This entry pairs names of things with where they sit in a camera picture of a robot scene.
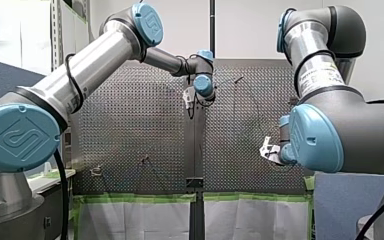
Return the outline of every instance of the green tape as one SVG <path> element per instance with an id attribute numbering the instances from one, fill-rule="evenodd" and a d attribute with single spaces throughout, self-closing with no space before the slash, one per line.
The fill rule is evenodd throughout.
<path id="1" fill-rule="evenodd" d="M 137 195 L 130 193 L 104 193 L 102 195 L 74 196 L 80 204 L 93 203 L 190 203 L 195 202 L 195 194 Z"/>
<path id="2" fill-rule="evenodd" d="M 310 202 L 311 195 L 279 195 L 264 193 L 204 193 L 205 202 L 236 201 L 239 199 L 261 200 L 272 202 Z"/>
<path id="3" fill-rule="evenodd" d="M 305 187 L 307 191 L 313 191 L 315 186 L 315 177 L 314 176 L 306 176 L 304 177 Z"/>

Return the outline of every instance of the perforated metal panel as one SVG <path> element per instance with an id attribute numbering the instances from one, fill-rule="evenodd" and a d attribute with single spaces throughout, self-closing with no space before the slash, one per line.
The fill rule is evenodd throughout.
<path id="1" fill-rule="evenodd" d="M 189 143 L 202 149 L 194 155 L 186 152 L 184 79 L 144 64 L 121 67 L 73 120 L 74 192 L 184 192 L 192 154 L 196 164 L 203 160 L 206 191 L 302 193 L 302 168 L 274 166 L 259 155 L 265 136 L 279 140 L 278 120 L 290 110 L 289 65 L 217 60 L 214 81 L 217 99 L 207 109 L 202 144 Z M 139 164 L 146 157 L 152 164 Z M 99 165 L 102 175 L 92 176 Z"/>
<path id="2" fill-rule="evenodd" d="M 265 136 L 279 141 L 279 118 L 291 109 L 295 91 L 289 64 L 219 60 L 215 82 L 217 99 L 207 111 L 203 150 L 205 190 L 304 191 L 302 168 L 275 166 L 259 154 Z"/>
<path id="3" fill-rule="evenodd" d="M 76 194 L 184 191 L 183 81 L 129 63 L 87 99 L 73 126 Z"/>

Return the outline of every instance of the black cable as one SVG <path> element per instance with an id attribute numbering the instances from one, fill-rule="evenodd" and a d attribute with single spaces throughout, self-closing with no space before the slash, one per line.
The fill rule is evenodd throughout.
<path id="1" fill-rule="evenodd" d="M 189 108 L 188 109 L 188 115 L 189 115 L 189 119 L 193 119 L 194 115 L 195 115 L 195 99 L 193 100 L 193 104 L 192 104 L 192 114 L 191 114 L 191 109 Z"/>
<path id="2" fill-rule="evenodd" d="M 62 229 L 61 229 L 61 240 L 68 239 L 68 215 L 69 215 L 69 199 L 68 199 L 68 181 L 65 175 L 65 167 L 62 161 L 61 155 L 58 149 L 54 152 L 54 158 L 57 162 L 58 171 L 61 179 L 61 191 L 62 191 Z"/>
<path id="3" fill-rule="evenodd" d="M 202 107 L 211 107 L 211 105 L 213 105 L 214 102 L 216 101 L 216 97 L 214 97 L 213 100 L 208 101 L 209 104 L 205 104 L 205 103 L 199 101 L 199 99 L 198 99 L 198 95 L 195 93 L 195 100 L 196 100 L 196 102 L 197 102 L 199 105 L 201 105 Z"/>
<path id="4" fill-rule="evenodd" d="M 355 240 L 364 240 L 364 235 L 366 234 L 367 230 L 369 230 L 370 226 L 383 213 L 384 213 L 384 204 L 369 218 L 366 224 L 364 224 L 363 228 L 361 229 L 360 233 L 358 233 L 358 236 Z"/>
<path id="5" fill-rule="evenodd" d="M 288 54 L 288 51 L 286 49 L 286 43 L 285 43 L 286 32 L 285 32 L 284 27 L 285 27 L 286 16 L 288 16 L 290 14 L 289 12 L 294 12 L 294 11 L 296 11 L 295 8 L 288 8 L 288 9 L 286 9 L 285 14 L 283 15 L 282 20 L 280 21 L 281 22 L 280 23 L 280 25 L 281 25 L 280 27 L 281 27 L 281 31 L 282 31 L 282 34 L 281 34 L 281 36 L 282 36 L 282 39 L 281 39 L 281 41 L 282 41 L 282 43 L 281 43 L 282 51 L 285 54 L 286 60 L 288 60 L 288 62 L 290 64 L 292 64 L 292 61 L 291 61 L 291 58 L 290 58 L 290 56 Z"/>
<path id="6" fill-rule="evenodd" d="M 79 111 L 80 108 L 83 106 L 83 102 L 84 102 L 83 92 L 80 89 L 79 84 L 77 84 L 76 80 L 74 79 L 73 75 L 71 75 L 69 62 L 70 62 L 70 58 L 73 57 L 74 55 L 75 55 L 74 53 L 68 54 L 67 56 L 65 56 L 65 61 L 64 61 L 68 80 L 70 80 L 71 84 L 74 85 L 74 88 L 76 88 L 76 91 L 77 91 L 77 95 L 79 95 L 79 105 L 77 105 L 76 109 L 74 109 L 72 113 Z"/>

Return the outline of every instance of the wire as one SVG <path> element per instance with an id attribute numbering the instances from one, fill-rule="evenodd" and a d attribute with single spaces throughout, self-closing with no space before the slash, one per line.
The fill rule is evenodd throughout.
<path id="1" fill-rule="evenodd" d="M 251 88 L 251 86 L 248 84 L 248 82 L 246 81 L 246 79 L 244 79 L 244 77 L 242 76 L 242 77 L 240 77 L 240 78 L 238 78 L 237 80 L 235 80 L 234 81 L 234 83 L 235 84 L 237 84 L 237 83 L 239 83 L 239 82 L 244 82 L 245 83 L 245 85 L 246 85 L 246 87 L 248 88 L 248 91 L 249 91 L 249 96 L 251 97 L 251 100 L 252 100 L 252 102 L 254 103 L 254 105 L 255 105 L 255 108 L 257 109 L 257 117 L 258 117 L 258 119 L 257 119 L 257 123 L 258 123 L 258 128 L 260 129 L 260 131 L 261 131 L 261 133 L 262 134 L 264 134 L 264 130 L 263 130 L 263 127 L 261 126 L 261 122 L 260 122 L 260 119 L 264 119 L 262 116 L 261 116 L 261 112 L 260 112 L 260 105 L 258 104 L 258 102 L 257 102 L 257 99 L 255 98 L 255 96 L 254 96 L 254 93 L 252 92 L 252 88 Z M 269 158 L 270 157 L 270 155 L 272 155 L 272 154 L 278 154 L 278 152 L 272 152 L 271 150 L 270 150 L 270 152 L 268 153 L 268 157 L 267 158 Z M 273 171 L 275 171 L 275 172 L 279 172 L 279 173 L 287 173 L 287 172 L 290 172 L 297 164 L 296 164 L 296 162 L 294 162 L 294 163 L 292 163 L 292 164 L 288 164 L 288 166 L 290 166 L 288 169 L 286 169 L 286 170 L 279 170 L 279 169 L 277 169 L 277 168 L 275 168 L 273 165 L 276 165 L 276 166 L 278 166 L 276 163 L 272 163 L 271 161 L 269 161 L 270 163 L 269 163 L 269 166 L 270 166 L 270 168 L 273 170 Z"/>
<path id="2" fill-rule="evenodd" d="M 74 111 L 72 113 L 76 113 L 77 111 L 79 111 L 80 108 L 82 108 L 83 102 L 84 102 L 83 92 L 80 89 L 79 84 L 77 84 L 76 80 L 74 79 L 73 75 L 71 74 L 69 62 L 70 62 L 70 58 L 73 57 L 74 55 L 75 55 L 74 53 L 68 54 L 67 56 L 65 56 L 65 61 L 64 61 L 65 69 L 67 71 L 68 80 L 71 82 L 71 84 L 74 85 L 74 88 L 76 88 L 77 94 L 79 95 L 79 104 L 77 105 L 77 107 L 74 109 Z"/>
<path id="3" fill-rule="evenodd" d="M 68 215 L 69 215 L 69 206 L 68 206 L 68 181 L 67 176 L 65 175 L 64 162 L 62 161 L 61 155 L 59 154 L 58 149 L 54 152 L 54 158 L 57 162 L 58 171 L 60 173 L 61 179 L 61 191 L 62 191 L 62 229 L 61 229 L 61 240 L 68 239 Z"/>
<path id="4" fill-rule="evenodd" d="M 376 221 L 376 219 L 384 213 L 384 204 L 370 217 L 370 219 L 364 224 L 363 228 L 361 229 L 360 233 L 358 233 L 358 236 L 355 240 L 364 240 L 364 235 L 366 234 L 367 230 L 369 230 L 370 226 Z"/>
<path id="5" fill-rule="evenodd" d="M 292 61 L 291 61 L 291 58 L 290 58 L 290 56 L 288 54 L 288 51 L 286 49 L 286 43 L 285 43 L 286 33 L 285 33 L 284 27 L 285 27 L 286 16 L 288 16 L 290 12 L 294 12 L 294 11 L 296 11 L 295 8 L 288 8 L 288 9 L 286 9 L 285 14 L 283 14 L 283 16 L 282 16 L 282 21 L 281 21 L 281 26 L 280 26 L 281 27 L 281 31 L 282 31 L 282 39 L 281 39 L 281 41 L 282 41 L 282 43 L 281 43 L 282 51 L 285 54 L 285 57 L 286 57 L 286 59 L 288 60 L 288 62 L 290 64 L 292 64 Z"/>
<path id="6" fill-rule="evenodd" d="M 191 114 L 191 108 L 188 109 L 188 116 L 189 116 L 189 119 L 193 119 L 193 117 L 195 116 L 195 101 L 193 101 L 193 104 L 192 104 L 192 114 Z"/>

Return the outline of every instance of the silver robot arm segment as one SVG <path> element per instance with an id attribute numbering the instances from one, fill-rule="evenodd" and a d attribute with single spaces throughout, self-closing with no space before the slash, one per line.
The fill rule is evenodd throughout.
<path id="1" fill-rule="evenodd" d="M 360 16 L 347 7 L 287 11 L 279 28 L 278 50 L 295 70 L 300 96 L 281 120 L 289 125 L 289 135 L 281 134 L 281 161 L 315 171 L 384 174 L 384 101 L 366 103 L 344 81 L 365 46 Z"/>

